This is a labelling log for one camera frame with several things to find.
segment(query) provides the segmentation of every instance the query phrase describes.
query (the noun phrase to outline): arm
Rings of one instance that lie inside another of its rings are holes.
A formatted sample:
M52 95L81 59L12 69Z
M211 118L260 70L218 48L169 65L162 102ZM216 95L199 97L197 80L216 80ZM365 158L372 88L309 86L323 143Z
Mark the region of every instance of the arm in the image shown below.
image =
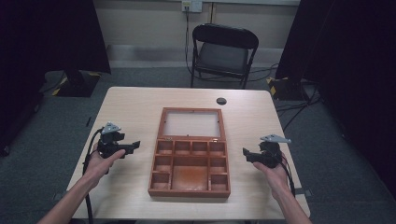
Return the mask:
M283 216L289 224L312 223L291 194L286 172L280 164L274 169L268 168L259 162L253 162L253 165L267 176L272 195L279 204L280 209L282 209Z
M99 180L113 162L125 154L122 149L114 153L111 157L103 159L98 151L91 154L90 163L85 175L76 182L76 184L64 195L64 197L43 217L39 224L46 223L68 223L85 196L95 188Z

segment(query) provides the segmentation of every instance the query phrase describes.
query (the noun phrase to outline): person's right hand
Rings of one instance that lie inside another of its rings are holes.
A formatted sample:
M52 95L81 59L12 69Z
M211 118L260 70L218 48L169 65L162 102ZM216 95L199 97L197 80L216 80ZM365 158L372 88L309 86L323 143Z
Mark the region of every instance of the person's right hand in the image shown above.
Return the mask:
M287 164L285 159L282 159L283 164ZM258 170L262 171L268 179L268 184L272 190L273 197L278 200L279 195L284 193L285 190L289 190L288 187L288 177L286 175L285 170L283 169L281 164L278 164L277 167L271 169L260 162L253 162L254 167Z

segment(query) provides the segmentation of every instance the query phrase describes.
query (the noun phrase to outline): wooden table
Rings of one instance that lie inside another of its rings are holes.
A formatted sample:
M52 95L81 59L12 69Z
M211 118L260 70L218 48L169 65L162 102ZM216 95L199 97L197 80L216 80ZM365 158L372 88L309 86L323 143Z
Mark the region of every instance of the wooden table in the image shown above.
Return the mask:
M226 105L216 100L223 97ZM151 198L149 176L163 107L220 108L229 157L231 195L228 199ZM265 176L242 154L242 148L259 152L260 137L284 136L267 91L114 87L107 92L91 134L70 180L69 189L81 177L82 163L93 133L108 121L120 126L120 144L141 141L139 149L118 160L90 193L94 218L158 220L253 220L280 219L282 212L271 196ZM295 188L301 183L289 148L280 144L292 172ZM303 194L296 196L310 211ZM86 218L82 203L74 217Z

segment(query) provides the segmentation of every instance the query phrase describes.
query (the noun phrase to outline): reddish-brown box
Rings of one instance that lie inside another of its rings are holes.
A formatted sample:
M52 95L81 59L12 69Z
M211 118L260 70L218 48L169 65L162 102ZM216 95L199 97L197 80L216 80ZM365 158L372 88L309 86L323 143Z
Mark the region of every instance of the reddish-brown box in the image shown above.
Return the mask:
M148 193L159 197L230 196L227 144L220 109L163 109Z

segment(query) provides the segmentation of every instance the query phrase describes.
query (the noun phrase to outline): gray carpet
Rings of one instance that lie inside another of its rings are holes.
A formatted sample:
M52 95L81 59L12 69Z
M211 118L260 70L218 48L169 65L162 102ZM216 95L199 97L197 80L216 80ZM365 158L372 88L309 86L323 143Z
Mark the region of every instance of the gray carpet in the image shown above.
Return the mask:
M43 90L54 85L61 74L47 73ZM250 79L267 74L253 73ZM239 83L228 82L233 79L222 80L226 82L195 79L195 88L240 88ZM0 223L36 223L51 209L53 195L67 188L106 91L112 86L188 88L190 75L186 68L117 68L112 75L100 78L91 98L53 97L46 92L39 111L11 144L10 155L0 158ZM268 87L261 79L249 82L247 89ZM306 91L312 94L313 86L306 86ZM276 106L300 103L275 101ZM297 111L279 112L281 124L285 126ZM285 135L293 141L291 155L303 188L311 194L307 200L314 223L394 223L396 202L366 159L342 137L336 118L324 104L306 108Z

